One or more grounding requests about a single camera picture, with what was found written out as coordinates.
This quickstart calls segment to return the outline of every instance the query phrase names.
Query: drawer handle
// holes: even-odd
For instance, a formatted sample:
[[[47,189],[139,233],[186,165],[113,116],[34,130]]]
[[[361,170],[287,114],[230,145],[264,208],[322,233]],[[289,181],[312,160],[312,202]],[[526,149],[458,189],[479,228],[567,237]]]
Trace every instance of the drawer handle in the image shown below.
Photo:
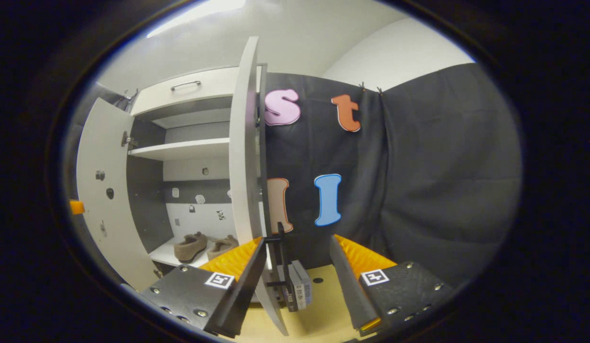
[[[201,85],[201,81],[191,81],[191,82],[186,82],[186,83],[184,83],[184,84],[175,85],[175,86],[172,86],[172,87],[170,87],[170,90],[171,90],[171,91],[174,91],[174,90],[176,89],[176,87],[180,87],[180,86],[182,86],[182,85],[190,85],[190,84],[197,84],[197,85]]]

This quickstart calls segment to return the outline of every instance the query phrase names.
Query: sticker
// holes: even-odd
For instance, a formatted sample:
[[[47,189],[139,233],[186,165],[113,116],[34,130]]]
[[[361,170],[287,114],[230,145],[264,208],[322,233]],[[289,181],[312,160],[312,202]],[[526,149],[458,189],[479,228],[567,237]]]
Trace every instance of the sticker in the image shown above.
[[[316,226],[333,224],[341,219],[337,211],[337,191],[341,182],[340,174],[327,174],[314,179],[314,185],[320,190],[320,215],[314,222]]]
[[[382,269],[360,273],[360,275],[362,275],[362,279],[365,280],[367,286],[373,286],[374,284],[390,281]]]
[[[233,280],[235,280],[235,278],[236,277],[232,275],[212,273],[210,278],[208,278],[208,280],[204,282],[204,284],[207,284],[208,286],[212,287],[228,289],[229,286],[231,286]]]
[[[331,103],[337,105],[337,121],[341,128],[350,132],[360,130],[360,121],[354,120],[352,113],[352,110],[358,111],[358,104],[352,102],[349,95],[336,96],[331,99]]]
[[[285,195],[289,181],[284,178],[267,179],[267,200],[269,201],[269,219],[271,232],[278,233],[278,223],[284,226],[284,232],[291,232],[293,224],[289,223],[286,215]]]
[[[270,91],[265,96],[265,122],[268,125],[293,124],[301,116],[301,109],[294,102],[299,94],[293,89]]]

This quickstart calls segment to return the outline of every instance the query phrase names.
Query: ceiling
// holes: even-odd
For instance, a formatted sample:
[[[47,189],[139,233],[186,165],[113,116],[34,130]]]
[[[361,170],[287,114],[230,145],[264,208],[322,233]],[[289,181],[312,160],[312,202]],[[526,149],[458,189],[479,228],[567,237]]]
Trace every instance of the ceiling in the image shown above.
[[[150,38],[147,32],[108,63],[99,81],[114,91],[177,74],[237,65],[249,36],[260,37],[268,70],[321,76],[375,31],[407,15],[373,0],[246,0]]]

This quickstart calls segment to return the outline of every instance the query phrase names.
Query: open cabinet door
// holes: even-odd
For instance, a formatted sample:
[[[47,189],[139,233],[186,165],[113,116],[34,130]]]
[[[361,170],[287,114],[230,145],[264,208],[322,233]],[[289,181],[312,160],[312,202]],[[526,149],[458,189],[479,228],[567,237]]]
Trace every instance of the open cabinet door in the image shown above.
[[[110,266],[137,291],[157,282],[155,265],[142,246],[130,209],[126,180],[128,144],[134,117],[102,99],[90,111],[77,154],[77,191],[83,218]],[[103,173],[96,176],[96,171]]]
[[[258,155],[256,128],[256,48],[258,37],[250,37],[240,61],[240,71],[231,103],[229,128],[229,180],[231,204],[236,234],[240,243],[247,243],[256,237],[266,236],[262,232],[259,211],[259,190],[257,182]],[[257,284],[255,294],[277,328],[288,336],[277,295],[266,283],[271,282],[267,264]]]

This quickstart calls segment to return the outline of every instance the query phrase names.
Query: white shelf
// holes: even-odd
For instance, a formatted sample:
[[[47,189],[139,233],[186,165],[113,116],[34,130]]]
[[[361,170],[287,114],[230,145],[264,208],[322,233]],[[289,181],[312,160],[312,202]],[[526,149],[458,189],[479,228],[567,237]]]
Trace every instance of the white shelf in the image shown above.
[[[203,139],[198,141],[182,141],[133,149],[131,156],[158,161],[172,161],[180,159],[195,159],[229,155],[229,139]]]
[[[167,241],[166,243],[162,244],[159,248],[156,248],[155,250],[153,250],[149,254],[149,257],[151,257],[151,259],[153,261],[164,263],[167,265],[173,265],[175,267],[177,265],[181,265],[181,264],[188,264],[188,265],[191,265],[192,267],[200,267],[204,263],[208,262],[208,255],[206,254],[206,252],[208,251],[208,249],[212,248],[212,246],[214,245],[214,243],[212,241],[214,239],[216,239],[214,237],[209,237],[209,236],[207,236],[207,237],[208,237],[208,245],[206,245],[206,249],[204,249],[204,251],[198,253],[197,256],[195,256],[195,259],[193,260],[193,262],[191,262],[191,263],[181,263],[176,258],[176,256],[174,256],[174,245],[184,241],[184,239],[182,237],[174,237],[174,238],[170,239],[170,241]]]

